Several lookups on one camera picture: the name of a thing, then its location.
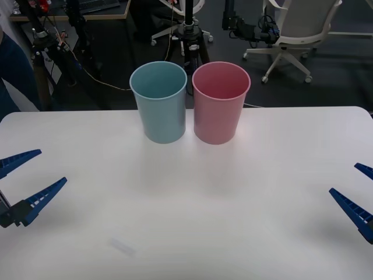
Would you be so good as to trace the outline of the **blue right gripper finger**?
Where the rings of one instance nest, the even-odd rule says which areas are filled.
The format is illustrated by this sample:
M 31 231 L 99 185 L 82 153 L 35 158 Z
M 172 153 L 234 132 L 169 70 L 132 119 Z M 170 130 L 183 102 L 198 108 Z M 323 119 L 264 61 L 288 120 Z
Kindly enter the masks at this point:
M 369 244 L 372 244 L 372 214 L 345 197 L 334 188 L 331 188 L 329 193 L 335 199 L 344 213 L 355 224 L 365 240 L 369 242 Z
M 373 169 L 361 163 L 356 163 L 354 167 L 365 174 L 368 178 L 373 179 Z

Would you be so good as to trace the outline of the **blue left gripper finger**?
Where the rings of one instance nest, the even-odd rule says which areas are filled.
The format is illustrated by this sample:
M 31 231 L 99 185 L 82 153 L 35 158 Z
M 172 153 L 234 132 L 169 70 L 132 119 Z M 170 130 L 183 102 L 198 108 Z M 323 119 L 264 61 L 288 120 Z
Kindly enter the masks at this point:
M 39 215 L 41 210 L 56 196 L 67 183 L 63 177 L 49 187 L 35 193 L 31 197 L 23 199 L 16 204 L 7 207 L 1 203 L 1 227 L 7 228 L 11 224 L 27 227 Z
M 17 169 L 22 164 L 40 155 L 41 153 L 42 151 L 40 149 L 35 149 L 1 159 L 0 179 L 6 177 L 10 172 L 14 171 L 14 169 Z

